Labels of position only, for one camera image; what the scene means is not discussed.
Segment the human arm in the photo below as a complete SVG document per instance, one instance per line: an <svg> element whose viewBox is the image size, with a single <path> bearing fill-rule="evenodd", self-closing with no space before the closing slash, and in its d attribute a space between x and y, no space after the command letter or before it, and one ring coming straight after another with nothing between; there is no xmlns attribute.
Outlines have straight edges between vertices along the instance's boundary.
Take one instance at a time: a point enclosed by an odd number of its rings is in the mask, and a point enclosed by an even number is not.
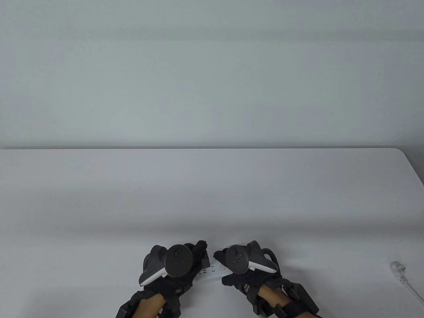
<svg viewBox="0 0 424 318"><path fill-rule="evenodd" d="M142 299L132 318L156 318L165 304L166 300L161 294L156 294L149 299Z"/></svg>
<svg viewBox="0 0 424 318"><path fill-rule="evenodd" d="M258 296L264 298L272 308L276 305L284 307L292 301L280 288L273 289L265 285L262 285L259 289ZM314 318L315 316L310 312L304 312L297 317Z"/></svg>

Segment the power outlet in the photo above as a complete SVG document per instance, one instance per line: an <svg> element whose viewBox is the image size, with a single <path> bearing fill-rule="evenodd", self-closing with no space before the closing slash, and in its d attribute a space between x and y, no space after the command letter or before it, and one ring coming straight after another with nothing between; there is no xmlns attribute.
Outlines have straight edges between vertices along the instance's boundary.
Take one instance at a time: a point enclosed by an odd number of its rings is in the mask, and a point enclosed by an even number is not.
<svg viewBox="0 0 424 318"><path fill-rule="evenodd" d="M220 280L221 277L233 274L227 267L219 263L217 260L211 260L211 266L202 269L199 274L194 278L193 284L199 284L203 282L215 282Z"/></svg>

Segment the gray wall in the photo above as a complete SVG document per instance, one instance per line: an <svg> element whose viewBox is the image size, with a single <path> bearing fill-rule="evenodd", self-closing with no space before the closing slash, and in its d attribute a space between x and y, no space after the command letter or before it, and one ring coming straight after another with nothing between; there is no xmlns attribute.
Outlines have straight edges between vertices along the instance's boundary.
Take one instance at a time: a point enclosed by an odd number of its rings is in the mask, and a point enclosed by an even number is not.
<svg viewBox="0 0 424 318"><path fill-rule="evenodd" d="M421 0L2 1L0 146L394 146L423 178L423 16Z"/></svg>

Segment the white cable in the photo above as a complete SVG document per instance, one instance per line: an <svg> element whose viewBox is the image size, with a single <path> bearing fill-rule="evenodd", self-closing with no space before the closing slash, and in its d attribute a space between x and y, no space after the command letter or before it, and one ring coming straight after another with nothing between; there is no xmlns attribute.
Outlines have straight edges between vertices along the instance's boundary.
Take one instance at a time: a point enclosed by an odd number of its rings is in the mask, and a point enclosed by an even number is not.
<svg viewBox="0 0 424 318"><path fill-rule="evenodd" d="M420 296L420 294L418 294L408 282L406 282L404 285L418 298L421 304L424 305L424 299Z"/></svg>
<svg viewBox="0 0 424 318"><path fill-rule="evenodd" d="M399 280L402 285L405 285L406 288L420 301L421 306L424 307L424 299L415 291L415 289L412 288L405 277L406 267L399 262L393 262L390 264L390 269L392 270L395 278Z"/></svg>

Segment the vr controller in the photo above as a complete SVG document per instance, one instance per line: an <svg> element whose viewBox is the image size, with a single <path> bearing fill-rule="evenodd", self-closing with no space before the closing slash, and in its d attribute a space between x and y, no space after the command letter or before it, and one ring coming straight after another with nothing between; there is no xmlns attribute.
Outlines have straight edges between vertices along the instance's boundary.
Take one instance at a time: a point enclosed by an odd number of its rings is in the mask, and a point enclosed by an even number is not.
<svg viewBox="0 0 424 318"><path fill-rule="evenodd" d="M278 265L265 257L266 250L261 249L257 241L247 245L232 245L225 252L225 262L235 274L244 274L248 269L276 273Z"/></svg>
<svg viewBox="0 0 424 318"><path fill-rule="evenodd" d="M202 256L201 262L202 268L210 266L207 252ZM181 277L187 274L192 266L193 254L186 245L176 244L169 249L155 245L144 258L143 272L138 279L138 283L140 286L145 286L159 277L167 275Z"/></svg>

